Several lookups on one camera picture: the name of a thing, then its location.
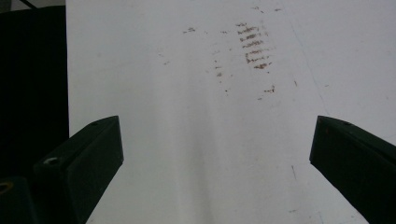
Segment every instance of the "white table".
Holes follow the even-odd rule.
[[[119,115],[125,154],[88,223],[367,223],[308,157],[317,115],[396,144],[395,12],[67,1],[71,134]]]

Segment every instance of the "screw hole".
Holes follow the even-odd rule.
[[[0,195],[6,193],[14,187],[12,182],[0,183]]]
[[[46,160],[44,161],[44,164],[47,164],[47,165],[56,165],[56,164],[58,164],[59,162],[60,162],[60,160],[59,160],[57,157],[52,157],[52,158],[46,159]]]

